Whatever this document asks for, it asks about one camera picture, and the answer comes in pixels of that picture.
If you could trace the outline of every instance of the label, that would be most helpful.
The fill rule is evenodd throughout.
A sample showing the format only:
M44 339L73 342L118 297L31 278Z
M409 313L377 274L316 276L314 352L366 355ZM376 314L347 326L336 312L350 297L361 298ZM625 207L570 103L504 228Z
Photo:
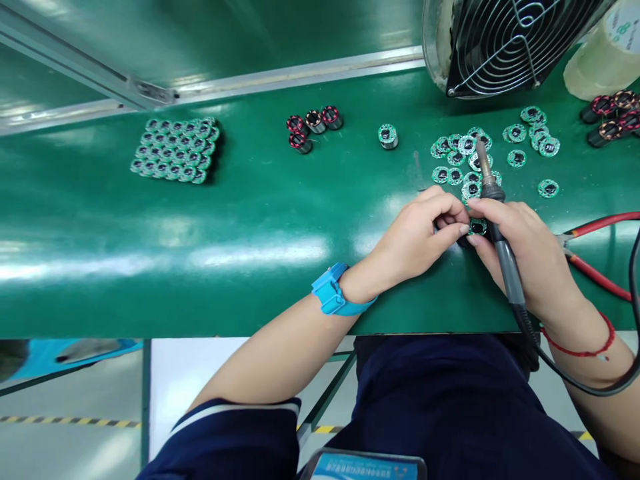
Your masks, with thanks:
M626 2L614 7L605 22L607 36L622 50L640 53L640 5Z
M415 463L382 460L341 453L323 453L318 460L312 480L417 480Z

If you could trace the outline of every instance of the soldering iron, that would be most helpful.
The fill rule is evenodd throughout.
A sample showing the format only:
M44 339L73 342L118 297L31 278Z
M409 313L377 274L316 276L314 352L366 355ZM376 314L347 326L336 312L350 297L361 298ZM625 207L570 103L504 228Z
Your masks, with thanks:
M495 176L491 173L491 167L489 166L489 159L487 158L487 150L485 144L478 139L476 144L476 152L480 160L480 170L482 172L482 192L480 198L490 198L498 200L499 202L505 202L505 192L497 184ZM520 331L527 340L533 345L537 354L544 360L544 362L556 372L567 383L582 390L585 393L594 395L596 397L610 397L616 393L620 393L627 388L640 374L640 355L636 355L633 360L633 364L626 374L624 374L613 385L596 389L582 382L574 379L566 374L566 372L560 370L560 368L549 358L549 356L542 350L539 343L539 336L536 335L529 313L527 312L527 304L525 300L524 290L522 288L522 282L520 280L520 272L518 271L518 265L515 259L515 255L509 246L508 240L502 235L497 225L487 220L487 228L491 233L491 238L495 246L496 253L498 254L498 260L500 262L500 270L502 270L502 277L505 283L505 292L507 294L507 300L513 311L513 316L520 328ZM636 237L635 243L631 250L631 261L629 264L629 290L631 292L631 304L633 307L633 314L635 318L636 328L640 335L640 301L637 294L637 280L635 274L635 263L637 260L638 249L640 245L640 231Z

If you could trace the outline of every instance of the red string bracelet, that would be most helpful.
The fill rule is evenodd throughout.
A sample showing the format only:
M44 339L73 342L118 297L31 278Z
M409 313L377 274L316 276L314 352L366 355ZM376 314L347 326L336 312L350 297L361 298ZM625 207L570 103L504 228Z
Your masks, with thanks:
M609 329L609 339L605 343L605 346L596 352L573 352L571 350L567 350L566 348L562 348L556 342L551 340L547 335L547 332L545 331L544 327L540 328L540 331L548 340L549 344L553 345L556 349L560 350L562 353L566 353L567 355L572 355L574 357L600 357L604 352L609 350L610 346L613 344L613 341L615 340L615 329L613 328L613 324L611 323L611 321L607 318L607 316L604 313L602 312L598 312L598 313L602 315L602 318L604 318L607 324L607 328ZM609 361L608 357L603 357L603 359L606 361Z

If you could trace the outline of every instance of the person's left hand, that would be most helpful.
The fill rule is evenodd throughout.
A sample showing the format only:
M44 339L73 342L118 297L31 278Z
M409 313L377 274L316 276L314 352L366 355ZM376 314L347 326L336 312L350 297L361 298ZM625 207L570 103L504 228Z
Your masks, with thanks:
M345 272L345 297L364 303L422 275L468 231L469 214L460 200L438 185L425 190L402 208L369 256Z

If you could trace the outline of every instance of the white stripe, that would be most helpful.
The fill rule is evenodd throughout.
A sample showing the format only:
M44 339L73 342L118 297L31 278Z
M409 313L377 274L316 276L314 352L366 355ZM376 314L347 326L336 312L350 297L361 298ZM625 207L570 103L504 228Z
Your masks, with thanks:
M208 417L210 415L214 415L216 413L231 411L231 410L291 410L295 413L295 417L298 418L298 414L300 414L300 407L298 407L295 403L284 403L282 405L216 405L214 407L209 407L208 409L204 409L195 415L190 416L188 419L184 420L180 425L176 425L169 438L174 436L183 428L189 426L193 422L196 422L204 417Z

